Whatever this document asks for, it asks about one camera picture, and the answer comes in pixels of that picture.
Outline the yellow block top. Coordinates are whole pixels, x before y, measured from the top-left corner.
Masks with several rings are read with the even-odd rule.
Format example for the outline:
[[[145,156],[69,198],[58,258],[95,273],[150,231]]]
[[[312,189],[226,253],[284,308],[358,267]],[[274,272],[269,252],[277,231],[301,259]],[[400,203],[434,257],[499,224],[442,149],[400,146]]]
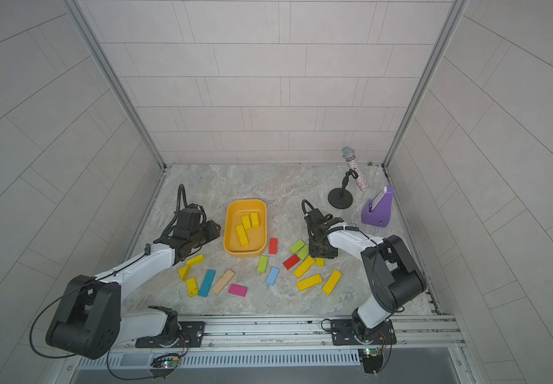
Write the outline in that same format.
[[[260,226],[259,215],[257,212],[252,212],[250,214],[250,219],[251,219],[252,228],[258,228]]]

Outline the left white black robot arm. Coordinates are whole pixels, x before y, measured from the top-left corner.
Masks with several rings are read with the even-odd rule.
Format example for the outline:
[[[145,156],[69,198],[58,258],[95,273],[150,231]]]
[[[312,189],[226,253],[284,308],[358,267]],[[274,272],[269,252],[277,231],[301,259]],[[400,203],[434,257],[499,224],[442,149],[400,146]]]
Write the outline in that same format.
[[[220,237],[221,227],[201,206],[177,212],[162,235],[144,251],[111,270],[73,278],[59,299],[46,343],[73,355],[97,359],[112,346],[136,341],[145,347],[169,347],[181,339],[178,313],[151,306],[123,314],[122,303],[135,289],[189,258]]]

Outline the yellow plastic tray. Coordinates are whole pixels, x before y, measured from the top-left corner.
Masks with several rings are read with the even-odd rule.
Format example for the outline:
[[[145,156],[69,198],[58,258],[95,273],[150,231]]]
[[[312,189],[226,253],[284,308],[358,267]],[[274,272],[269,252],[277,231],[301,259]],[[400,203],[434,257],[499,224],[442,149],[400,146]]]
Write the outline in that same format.
[[[266,204],[258,199],[231,203],[225,222],[225,250],[235,258],[250,258],[262,255],[267,243]]]

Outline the yellow block diagonal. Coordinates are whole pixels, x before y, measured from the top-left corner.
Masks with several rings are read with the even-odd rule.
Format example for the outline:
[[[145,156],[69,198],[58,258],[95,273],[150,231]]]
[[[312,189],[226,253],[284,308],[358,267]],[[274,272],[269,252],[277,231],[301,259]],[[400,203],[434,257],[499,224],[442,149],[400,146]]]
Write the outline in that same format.
[[[306,257],[306,259],[295,269],[294,275],[298,279],[302,278],[314,264],[315,260],[312,257]]]

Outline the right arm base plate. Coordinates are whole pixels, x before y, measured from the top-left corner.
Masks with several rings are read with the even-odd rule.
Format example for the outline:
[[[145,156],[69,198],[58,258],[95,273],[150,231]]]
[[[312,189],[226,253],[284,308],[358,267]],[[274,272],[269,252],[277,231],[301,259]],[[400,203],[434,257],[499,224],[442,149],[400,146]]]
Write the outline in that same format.
[[[330,319],[322,328],[332,336],[335,346],[391,346],[397,343],[393,324],[390,320],[381,322],[374,328],[367,328],[359,319]]]

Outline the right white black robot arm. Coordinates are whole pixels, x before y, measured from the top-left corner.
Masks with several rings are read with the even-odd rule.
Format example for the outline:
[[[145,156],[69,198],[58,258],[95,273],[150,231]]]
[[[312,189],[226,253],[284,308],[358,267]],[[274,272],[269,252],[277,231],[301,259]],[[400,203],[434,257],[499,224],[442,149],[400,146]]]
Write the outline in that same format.
[[[359,334],[375,330],[428,288],[420,267],[400,237],[368,235],[314,207],[303,213],[311,256],[334,259],[343,251],[364,266],[371,295],[352,313],[353,326]]]

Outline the yellow block small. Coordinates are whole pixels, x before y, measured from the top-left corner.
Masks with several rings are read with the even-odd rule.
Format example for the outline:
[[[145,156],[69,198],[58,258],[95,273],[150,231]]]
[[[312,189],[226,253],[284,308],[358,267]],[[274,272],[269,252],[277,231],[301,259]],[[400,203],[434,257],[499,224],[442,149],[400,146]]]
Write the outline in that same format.
[[[186,281],[188,279],[188,276],[189,276],[189,273],[190,273],[190,270],[191,270],[191,266],[190,265],[184,265],[183,267],[181,267],[179,270],[178,270],[178,273],[180,275],[180,279],[182,281]]]

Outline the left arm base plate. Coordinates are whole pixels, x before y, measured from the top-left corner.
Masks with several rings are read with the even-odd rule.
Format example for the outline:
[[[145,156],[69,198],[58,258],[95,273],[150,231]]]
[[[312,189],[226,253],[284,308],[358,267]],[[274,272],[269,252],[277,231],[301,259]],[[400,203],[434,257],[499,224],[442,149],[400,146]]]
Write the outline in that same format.
[[[205,322],[167,322],[157,336],[137,339],[135,348],[199,348]]]

